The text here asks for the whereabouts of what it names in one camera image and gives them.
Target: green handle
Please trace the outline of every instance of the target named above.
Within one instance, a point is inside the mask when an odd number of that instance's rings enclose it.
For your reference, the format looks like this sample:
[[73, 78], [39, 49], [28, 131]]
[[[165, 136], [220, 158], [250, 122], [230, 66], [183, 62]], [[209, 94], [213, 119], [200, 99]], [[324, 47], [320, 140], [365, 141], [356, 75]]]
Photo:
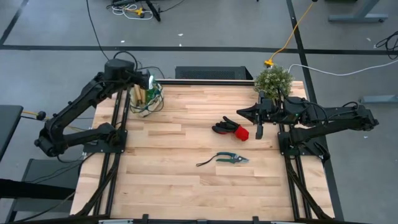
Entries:
[[230, 163], [235, 163], [233, 159], [217, 159], [216, 161], [218, 162], [230, 162]]
[[227, 156], [234, 157], [235, 153], [232, 153], [232, 152], [219, 152], [219, 153], [217, 153], [217, 156], [219, 156], [219, 155], [227, 155]]

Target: stand base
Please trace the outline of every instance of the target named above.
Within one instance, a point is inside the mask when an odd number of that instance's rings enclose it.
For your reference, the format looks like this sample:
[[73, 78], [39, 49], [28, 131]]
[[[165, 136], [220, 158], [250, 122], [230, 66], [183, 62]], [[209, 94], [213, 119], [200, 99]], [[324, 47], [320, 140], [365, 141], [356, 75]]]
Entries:
[[364, 96], [359, 99], [360, 103], [398, 103], [397, 95]]
[[118, 135], [120, 137], [120, 144], [117, 146], [110, 146], [104, 140], [98, 140], [92, 143], [85, 144], [83, 148], [83, 152], [85, 153], [94, 153], [94, 152], [103, 152], [103, 153], [122, 153], [124, 152], [124, 148], [126, 147], [126, 139], [127, 139], [127, 130], [117, 130]]
[[330, 15], [329, 22], [384, 22], [387, 14], [368, 14], [365, 17], [353, 15]]
[[290, 134], [279, 132], [278, 141], [280, 154], [284, 156], [318, 156], [324, 161], [330, 158], [329, 152], [318, 143], [318, 138], [293, 146], [291, 145]]

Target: potted plant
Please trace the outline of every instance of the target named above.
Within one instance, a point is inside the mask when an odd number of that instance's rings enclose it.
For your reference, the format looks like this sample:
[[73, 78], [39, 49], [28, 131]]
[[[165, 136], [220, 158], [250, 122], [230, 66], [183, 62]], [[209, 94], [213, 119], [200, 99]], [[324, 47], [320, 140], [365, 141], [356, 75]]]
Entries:
[[265, 96], [270, 99], [278, 99], [278, 88], [285, 95], [289, 95], [292, 89], [293, 76], [281, 66], [274, 65], [263, 70], [254, 81], [254, 89], [264, 91]]

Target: pruning shears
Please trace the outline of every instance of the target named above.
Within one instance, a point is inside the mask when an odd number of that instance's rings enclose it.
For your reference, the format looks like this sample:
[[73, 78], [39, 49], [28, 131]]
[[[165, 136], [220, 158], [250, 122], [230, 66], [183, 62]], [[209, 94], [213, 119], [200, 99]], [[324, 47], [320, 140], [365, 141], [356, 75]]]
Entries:
[[218, 161], [218, 162], [230, 162], [232, 164], [235, 164], [237, 162], [241, 162], [241, 163], [249, 162], [249, 159], [246, 159], [245, 157], [239, 156], [238, 154], [235, 154], [235, 153], [232, 153], [232, 152], [219, 152], [215, 156], [213, 156], [211, 159], [209, 159], [208, 161], [199, 163], [199, 164], [197, 164], [197, 166], [205, 165], [205, 164], [209, 163], [212, 159], [214, 159], [214, 157], [221, 156], [221, 155], [230, 156], [230, 158], [229, 159], [217, 159], [216, 161]]

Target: white cable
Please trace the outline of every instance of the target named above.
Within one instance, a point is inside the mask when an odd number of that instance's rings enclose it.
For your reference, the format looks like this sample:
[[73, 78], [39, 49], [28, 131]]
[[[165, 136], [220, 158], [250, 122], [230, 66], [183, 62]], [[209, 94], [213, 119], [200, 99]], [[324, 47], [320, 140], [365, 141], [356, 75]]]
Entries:
[[369, 69], [381, 68], [381, 67], [384, 67], [384, 66], [392, 65], [393, 63], [396, 63], [396, 62], [398, 62], [398, 60], [395, 60], [393, 62], [384, 64], [384, 65], [377, 65], [377, 66], [373, 66], [373, 67], [369, 67], [369, 68], [364, 68], [364, 69], [358, 70], [356, 72], [351, 72], [351, 73], [346, 73], [346, 74], [334, 74], [334, 73], [325, 72], [325, 71], [322, 71], [322, 70], [319, 70], [319, 69], [316, 69], [316, 68], [311, 68], [311, 67], [308, 67], [308, 66], [305, 66], [305, 65], [293, 64], [293, 65], [291, 65], [289, 67], [289, 71], [288, 72], [290, 73], [290, 70], [292, 69], [293, 66], [300, 66], [300, 67], [308, 68], [308, 69], [311, 69], [311, 70], [314, 70], [314, 71], [317, 71], [317, 72], [322, 72], [322, 73], [329, 74], [329, 75], [347, 76], [347, 75], [354, 75], [356, 73], [363, 72], [363, 71], [366, 71], [366, 70], [369, 70]]
[[136, 19], [136, 20], [149, 20], [152, 19], [154, 17], [153, 13], [150, 11], [144, 11], [143, 13], [150, 13], [152, 16], [150, 18], [136, 18], [136, 17], [129, 17], [126, 14], [126, 9], [130, 9], [130, 10], [136, 10], [138, 9], [137, 5], [135, 4], [129, 4], [126, 7], [114, 7], [112, 6], [112, 13], [117, 15], [117, 16], [121, 16], [124, 15], [126, 18], [128, 19]]

